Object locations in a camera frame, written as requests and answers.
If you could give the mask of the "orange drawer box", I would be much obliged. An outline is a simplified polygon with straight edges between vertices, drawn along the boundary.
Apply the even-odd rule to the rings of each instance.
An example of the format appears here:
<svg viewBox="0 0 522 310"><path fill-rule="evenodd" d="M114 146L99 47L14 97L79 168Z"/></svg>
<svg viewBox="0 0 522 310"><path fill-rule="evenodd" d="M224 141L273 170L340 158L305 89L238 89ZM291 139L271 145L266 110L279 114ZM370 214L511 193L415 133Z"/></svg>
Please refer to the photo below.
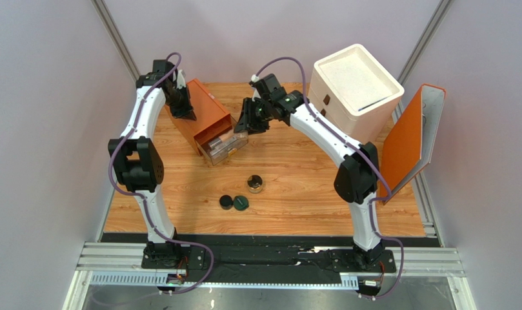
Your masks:
<svg viewBox="0 0 522 310"><path fill-rule="evenodd" d="M202 156L200 146L228 132L232 128L232 117L228 109L213 97L197 78L186 83L196 120L175 119L170 107L165 110L178 131L192 146L198 156Z"/></svg>

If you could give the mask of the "clear drawer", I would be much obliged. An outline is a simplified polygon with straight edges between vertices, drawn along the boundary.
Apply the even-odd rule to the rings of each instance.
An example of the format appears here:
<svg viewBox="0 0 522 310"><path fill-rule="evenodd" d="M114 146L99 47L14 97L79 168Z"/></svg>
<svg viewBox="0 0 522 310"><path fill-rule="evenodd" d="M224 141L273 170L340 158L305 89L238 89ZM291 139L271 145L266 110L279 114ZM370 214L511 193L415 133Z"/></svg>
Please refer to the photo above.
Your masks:
<svg viewBox="0 0 522 310"><path fill-rule="evenodd" d="M235 154L248 143L248 132L234 132L234 125L205 142L196 140L200 153L210 162L217 165Z"/></svg>

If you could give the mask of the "small foundation bottle black cap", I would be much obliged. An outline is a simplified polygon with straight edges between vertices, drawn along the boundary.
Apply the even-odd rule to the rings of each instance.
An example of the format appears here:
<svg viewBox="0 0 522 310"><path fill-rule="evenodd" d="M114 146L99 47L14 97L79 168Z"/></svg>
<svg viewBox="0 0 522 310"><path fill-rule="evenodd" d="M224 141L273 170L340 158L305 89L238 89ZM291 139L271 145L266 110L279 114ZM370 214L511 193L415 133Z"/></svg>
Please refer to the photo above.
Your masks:
<svg viewBox="0 0 522 310"><path fill-rule="evenodd" d="M246 133L234 134L226 140L229 147L241 148L248 143L248 135Z"/></svg>

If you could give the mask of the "beige tube grey cap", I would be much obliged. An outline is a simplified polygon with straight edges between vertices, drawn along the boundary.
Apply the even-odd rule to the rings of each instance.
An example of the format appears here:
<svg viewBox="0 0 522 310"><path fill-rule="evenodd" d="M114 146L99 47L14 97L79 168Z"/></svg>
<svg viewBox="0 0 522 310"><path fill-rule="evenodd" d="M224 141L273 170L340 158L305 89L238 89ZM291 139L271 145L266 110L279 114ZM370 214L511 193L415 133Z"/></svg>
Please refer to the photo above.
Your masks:
<svg viewBox="0 0 522 310"><path fill-rule="evenodd" d="M237 135L234 132L229 131L229 132L226 132L226 133L218 136L217 138L213 139L212 141L209 141L208 146L210 147L211 150L215 150L217 148L220 149L220 148L230 145L231 143L235 142L236 140L237 140Z"/></svg>

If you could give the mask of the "clear blue-label bottle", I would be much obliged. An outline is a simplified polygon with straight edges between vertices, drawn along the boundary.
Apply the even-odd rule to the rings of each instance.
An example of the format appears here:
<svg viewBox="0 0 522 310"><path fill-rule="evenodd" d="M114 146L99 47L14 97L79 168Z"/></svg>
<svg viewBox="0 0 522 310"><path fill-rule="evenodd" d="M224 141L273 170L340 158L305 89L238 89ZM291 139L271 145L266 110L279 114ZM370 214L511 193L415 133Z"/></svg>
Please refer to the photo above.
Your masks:
<svg viewBox="0 0 522 310"><path fill-rule="evenodd" d="M238 148L233 147L222 147L220 149L216 149L210 152L210 157L213 161L222 161L223 159L233 155L236 153Z"/></svg>

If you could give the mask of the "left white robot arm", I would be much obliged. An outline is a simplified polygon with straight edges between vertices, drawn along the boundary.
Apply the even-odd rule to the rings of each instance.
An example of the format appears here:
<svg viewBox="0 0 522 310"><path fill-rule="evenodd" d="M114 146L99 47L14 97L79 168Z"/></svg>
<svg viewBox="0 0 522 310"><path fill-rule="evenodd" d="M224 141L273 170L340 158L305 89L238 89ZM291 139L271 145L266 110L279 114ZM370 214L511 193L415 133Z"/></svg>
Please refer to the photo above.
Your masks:
<svg viewBox="0 0 522 310"><path fill-rule="evenodd" d="M152 71L136 81L136 103L129 122L120 138L108 142L108 175L114 189L133 196L141 208L148 228L143 258L173 266L183 255L163 202L165 168L152 140L163 107L175 119L197 119L185 75L169 59L155 60Z"/></svg>

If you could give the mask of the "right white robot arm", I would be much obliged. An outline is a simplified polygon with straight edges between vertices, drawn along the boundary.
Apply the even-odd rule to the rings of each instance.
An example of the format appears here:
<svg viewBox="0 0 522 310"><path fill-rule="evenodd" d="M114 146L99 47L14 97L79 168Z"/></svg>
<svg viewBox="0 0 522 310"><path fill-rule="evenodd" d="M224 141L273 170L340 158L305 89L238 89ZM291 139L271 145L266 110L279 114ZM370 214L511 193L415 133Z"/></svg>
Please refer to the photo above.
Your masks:
<svg viewBox="0 0 522 310"><path fill-rule="evenodd" d="M338 167L334 188L348 203L354 225L353 241L364 253L380 249L368 202L377 191L377 149L362 144L331 124L299 91L287 92L274 74L252 76L254 95L243 100L235 133L266 132L272 120L302 132L323 150Z"/></svg>

